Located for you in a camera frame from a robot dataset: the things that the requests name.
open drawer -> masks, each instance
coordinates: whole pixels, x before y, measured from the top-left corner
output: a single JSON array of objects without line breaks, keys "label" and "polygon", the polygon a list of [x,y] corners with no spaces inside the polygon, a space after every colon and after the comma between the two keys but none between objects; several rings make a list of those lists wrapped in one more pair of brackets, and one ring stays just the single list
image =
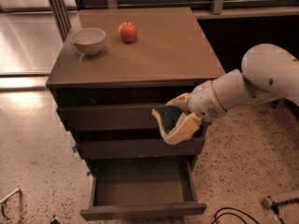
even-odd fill
[{"label": "open drawer", "polygon": [[94,163],[87,221],[201,215],[187,156],[103,160]]}]

speckled floor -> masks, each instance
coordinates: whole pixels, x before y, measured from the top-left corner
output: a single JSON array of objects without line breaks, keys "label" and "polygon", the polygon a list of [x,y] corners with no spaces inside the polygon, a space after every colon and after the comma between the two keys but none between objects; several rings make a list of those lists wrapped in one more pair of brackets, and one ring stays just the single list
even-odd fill
[{"label": "speckled floor", "polygon": [[[1,224],[50,224],[53,215],[61,224],[87,223],[79,210],[88,207],[92,178],[55,109],[48,91],[0,93],[0,199],[21,187],[21,195],[4,206],[9,219],[0,217]],[[299,189],[298,131],[299,122],[285,106],[238,107],[208,128],[193,170],[198,201],[207,204],[203,215],[90,223],[210,224],[226,206],[259,223],[278,223],[261,199]],[[280,212],[285,223],[299,223],[298,203]],[[225,216],[220,224],[226,223],[242,222]]]}]

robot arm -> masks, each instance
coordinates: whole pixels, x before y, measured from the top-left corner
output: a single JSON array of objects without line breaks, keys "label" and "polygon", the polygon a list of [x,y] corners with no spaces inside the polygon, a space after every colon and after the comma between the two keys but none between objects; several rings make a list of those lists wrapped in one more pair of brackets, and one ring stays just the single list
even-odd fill
[{"label": "robot arm", "polygon": [[[260,105],[281,97],[299,105],[299,62],[285,49],[271,44],[253,47],[243,57],[242,71],[209,80],[168,102],[166,105],[179,108],[184,117],[170,132],[171,139],[163,133],[165,142],[174,145],[190,139],[201,121],[219,119],[237,105]],[[154,111],[153,115],[162,133],[161,114]]]}]

wooden tabletop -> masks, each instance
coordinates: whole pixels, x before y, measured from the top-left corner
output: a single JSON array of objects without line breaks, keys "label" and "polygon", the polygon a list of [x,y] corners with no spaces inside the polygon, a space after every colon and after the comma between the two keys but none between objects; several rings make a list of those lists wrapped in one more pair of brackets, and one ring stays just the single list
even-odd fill
[{"label": "wooden tabletop", "polygon": [[[137,40],[125,44],[119,25],[133,21]],[[69,37],[81,28],[106,34],[104,49],[89,58]],[[47,81],[49,88],[106,87],[216,78],[224,70],[192,11],[186,7],[81,10]]]}]

floor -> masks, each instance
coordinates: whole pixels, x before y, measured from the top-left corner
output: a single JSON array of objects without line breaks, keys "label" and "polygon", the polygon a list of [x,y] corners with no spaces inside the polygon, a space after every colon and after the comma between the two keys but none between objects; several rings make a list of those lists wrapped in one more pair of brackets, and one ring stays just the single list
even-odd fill
[{"label": "floor", "polygon": [[[240,106],[208,128],[193,169],[198,202],[207,204],[203,215],[86,222],[79,210],[88,207],[92,177],[74,153],[74,141],[55,109],[45,89],[0,92],[0,199],[21,187],[4,205],[9,218],[0,216],[0,224],[50,224],[53,215],[61,224],[211,224],[223,207],[275,224],[273,211],[262,206],[262,199],[271,195],[279,200],[286,193],[299,197],[299,122],[284,105]],[[279,210],[285,223],[299,223],[298,203]],[[242,221],[234,216],[220,219],[220,224],[234,223]]]}]

